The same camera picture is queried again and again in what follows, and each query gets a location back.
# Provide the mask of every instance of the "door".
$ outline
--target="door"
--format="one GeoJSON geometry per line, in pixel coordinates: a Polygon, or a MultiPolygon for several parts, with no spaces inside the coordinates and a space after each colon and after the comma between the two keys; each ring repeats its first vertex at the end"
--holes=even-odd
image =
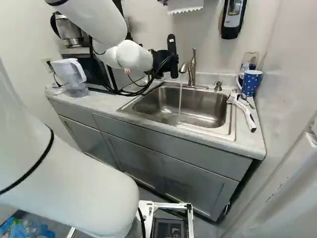
{"type": "Polygon", "coordinates": [[[164,165],[166,194],[192,203],[195,210],[214,221],[239,183],[171,157],[164,165]]]}
{"type": "Polygon", "coordinates": [[[164,194],[165,155],[103,132],[102,135],[110,140],[123,172],[164,194]]]}
{"type": "Polygon", "coordinates": [[[83,152],[117,168],[116,162],[98,130],[62,116],[59,118],[83,152]]]}

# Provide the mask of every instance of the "soap dispenser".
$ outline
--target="soap dispenser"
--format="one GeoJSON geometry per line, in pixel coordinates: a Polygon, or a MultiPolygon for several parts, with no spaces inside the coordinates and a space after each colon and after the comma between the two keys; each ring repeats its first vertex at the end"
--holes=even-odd
{"type": "Polygon", "coordinates": [[[238,37],[246,6],[247,0],[225,0],[221,25],[223,39],[231,40],[238,37]]]}

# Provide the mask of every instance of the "countertop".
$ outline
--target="countertop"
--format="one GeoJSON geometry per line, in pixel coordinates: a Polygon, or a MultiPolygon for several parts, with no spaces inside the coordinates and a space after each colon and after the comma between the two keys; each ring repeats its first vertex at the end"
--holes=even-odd
{"type": "MultiPolygon", "coordinates": [[[[198,77],[198,79],[200,79],[198,80],[198,83],[200,82],[201,85],[207,85],[205,79],[208,78],[208,85],[210,86],[213,84],[213,82],[222,79],[224,87],[232,88],[234,87],[234,76],[235,75],[202,74],[201,77],[198,77]]],[[[157,86],[159,83],[160,81],[156,81],[154,83],[154,86],[157,86]]],[[[130,124],[183,138],[189,141],[194,141],[239,155],[247,156],[253,159],[263,160],[266,155],[258,114],[256,110],[252,110],[251,108],[249,109],[257,125],[257,130],[254,133],[250,132],[249,127],[246,123],[244,113],[242,112],[242,110],[237,109],[236,140],[230,141],[203,133],[196,134],[184,128],[178,128],[172,125],[143,119],[138,116],[130,115],[124,112],[117,112],[119,108],[132,101],[136,97],[125,97],[95,91],[90,91],[89,96],[85,96],[83,98],[72,98],[65,94],[60,94],[57,96],[47,94],[46,97],[60,103],[81,107],[87,111],[102,116],[124,121],[130,124]]],[[[248,101],[252,105],[255,105],[253,98],[249,97],[248,101]]]]}

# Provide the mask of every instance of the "running water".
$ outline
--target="running water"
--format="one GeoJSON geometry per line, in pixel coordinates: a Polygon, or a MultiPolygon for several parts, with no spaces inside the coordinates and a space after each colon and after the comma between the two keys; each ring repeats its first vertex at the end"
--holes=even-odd
{"type": "Polygon", "coordinates": [[[178,116],[180,115],[180,108],[181,108],[181,105],[182,105],[182,88],[183,88],[183,82],[182,82],[182,80],[180,79],[178,116]]]}

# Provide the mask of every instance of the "dish brush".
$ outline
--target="dish brush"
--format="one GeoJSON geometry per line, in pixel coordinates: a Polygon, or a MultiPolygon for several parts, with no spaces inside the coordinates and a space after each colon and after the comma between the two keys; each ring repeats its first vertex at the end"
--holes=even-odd
{"type": "Polygon", "coordinates": [[[249,109],[237,100],[237,97],[238,97],[237,93],[232,90],[228,99],[227,99],[227,103],[233,104],[236,107],[243,110],[243,112],[246,116],[246,119],[247,119],[247,124],[250,128],[250,131],[253,133],[257,130],[257,126],[254,122],[253,116],[252,116],[251,112],[249,111],[249,109]]]}

